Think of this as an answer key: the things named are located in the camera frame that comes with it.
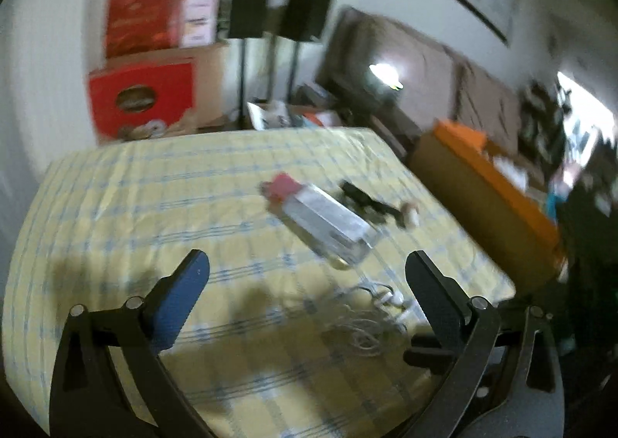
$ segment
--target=black speaker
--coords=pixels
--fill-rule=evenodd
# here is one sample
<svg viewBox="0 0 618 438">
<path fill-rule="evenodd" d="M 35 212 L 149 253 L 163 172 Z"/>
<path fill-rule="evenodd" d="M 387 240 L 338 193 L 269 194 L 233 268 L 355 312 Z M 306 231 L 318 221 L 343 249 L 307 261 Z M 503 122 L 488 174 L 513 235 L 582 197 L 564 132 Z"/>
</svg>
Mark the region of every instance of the black speaker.
<svg viewBox="0 0 618 438">
<path fill-rule="evenodd" d="M 322 37 L 332 0 L 288 0 L 279 35 L 292 41 L 311 42 Z"/>
<path fill-rule="evenodd" d="M 268 0 L 232 0 L 228 38 L 261 38 L 267 13 Z"/>
</svg>

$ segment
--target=speaker stand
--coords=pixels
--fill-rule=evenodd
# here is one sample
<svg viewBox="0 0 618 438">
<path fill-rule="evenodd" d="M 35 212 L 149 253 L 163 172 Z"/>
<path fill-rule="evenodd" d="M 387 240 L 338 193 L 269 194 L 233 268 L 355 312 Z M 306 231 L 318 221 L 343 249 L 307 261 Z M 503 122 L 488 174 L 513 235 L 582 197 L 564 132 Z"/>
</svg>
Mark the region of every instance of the speaker stand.
<svg viewBox="0 0 618 438">
<path fill-rule="evenodd" d="M 279 45 L 279 37 L 271 35 L 268 41 L 268 87 L 267 87 L 267 102 L 273 99 L 274 84 L 277 72 L 277 46 Z"/>
<path fill-rule="evenodd" d="M 292 93 L 294 93 L 294 79 L 296 79 L 296 71 L 299 67 L 299 57 L 301 57 L 301 42 L 294 43 L 294 55 L 292 57 L 292 69 L 290 70 L 290 79 L 287 81 L 287 104 L 292 103 Z"/>
<path fill-rule="evenodd" d="M 246 65 L 246 39 L 240 39 L 240 73 L 238 90 L 238 128 L 245 125 L 245 65 Z"/>
</svg>

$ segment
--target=white cable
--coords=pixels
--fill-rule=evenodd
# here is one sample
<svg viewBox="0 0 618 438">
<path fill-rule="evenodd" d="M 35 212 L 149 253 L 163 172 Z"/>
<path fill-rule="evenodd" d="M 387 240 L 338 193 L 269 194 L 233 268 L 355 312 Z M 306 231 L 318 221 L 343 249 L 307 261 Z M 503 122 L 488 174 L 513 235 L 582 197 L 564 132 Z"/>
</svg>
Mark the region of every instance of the white cable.
<svg viewBox="0 0 618 438">
<path fill-rule="evenodd" d="M 336 293 L 333 300 L 341 301 L 356 290 L 369 292 L 374 299 L 374 309 L 354 310 L 348 304 L 342 304 L 345 314 L 334 322 L 326 325 L 327 330 L 339 330 L 350 333 L 348 345 L 358 356 L 375 357 L 386 351 L 385 345 L 389 334 L 394 333 L 404 338 L 407 333 L 404 319 L 412 312 L 413 299 L 405 299 L 404 295 L 392 286 L 384 283 L 364 282 Z M 402 311 L 393 316 L 387 307 L 395 307 Z"/>
</svg>

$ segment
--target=bed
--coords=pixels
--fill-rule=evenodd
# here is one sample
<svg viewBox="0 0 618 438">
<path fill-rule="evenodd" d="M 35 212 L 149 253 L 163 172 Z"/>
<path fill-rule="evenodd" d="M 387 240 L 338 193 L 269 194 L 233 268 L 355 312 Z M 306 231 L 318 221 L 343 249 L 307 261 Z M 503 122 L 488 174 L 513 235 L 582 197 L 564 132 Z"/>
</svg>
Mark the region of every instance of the bed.
<svg viewBox="0 0 618 438">
<path fill-rule="evenodd" d="M 390 223 L 362 264 L 332 267 L 267 210 L 261 182 L 286 171 L 336 191 L 343 179 L 399 205 L 421 225 Z M 49 431 L 49 390 L 66 315 L 145 295 L 193 248 L 211 277 L 162 360 L 220 437 L 375 438 L 418 409 L 435 380 L 401 350 L 350 355 L 324 339 L 321 308 L 362 279 L 405 283 L 409 253 L 425 250 L 468 295 L 514 295 L 511 281 L 369 130 L 242 131 L 110 146 L 53 163 L 30 207 L 5 292 L 5 372 Z M 409 332 L 426 323 L 418 305 Z M 138 416 L 151 421 L 112 352 Z"/>
</svg>

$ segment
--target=metal screw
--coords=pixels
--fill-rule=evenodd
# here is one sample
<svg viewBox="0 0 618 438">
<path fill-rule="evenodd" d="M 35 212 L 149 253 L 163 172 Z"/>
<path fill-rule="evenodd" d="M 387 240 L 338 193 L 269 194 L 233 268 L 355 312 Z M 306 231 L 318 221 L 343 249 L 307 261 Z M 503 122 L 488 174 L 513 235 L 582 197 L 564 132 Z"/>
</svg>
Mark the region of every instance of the metal screw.
<svg viewBox="0 0 618 438">
<path fill-rule="evenodd" d="M 131 297 L 124 305 L 127 309 L 139 309 L 144 303 L 144 299 L 141 297 Z"/>
<path fill-rule="evenodd" d="M 477 389 L 477 398 L 484 398 L 489 394 L 489 388 L 486 386 L 481 386 Z"/>
<path fill-rule="evenodd" d="M 485 309 L 487 309 L 487 306 L 489 306 L 489 302 L 487 302 L 483 297 L 473 297 L 472 305 L 475 309 L 484 311 Z"/>
<path fill-rule="evenodd" d="M 530 314 L 532 314 L 534 317 L 537 317 L 539 319 L 545 316 L 545 313 L 539 306 L 532 306 L 530 308 Z"/>
<path fill-rule="evenodd" d="M 81 304 L 76 304 L 73 307 L 71 307 L 71 311 L 70 314 L 73 317 L 77 317 L 79 316 L 81 313 L 83 313 L 86 310 L 86 308 L 81 305 Z"/>
</svg>

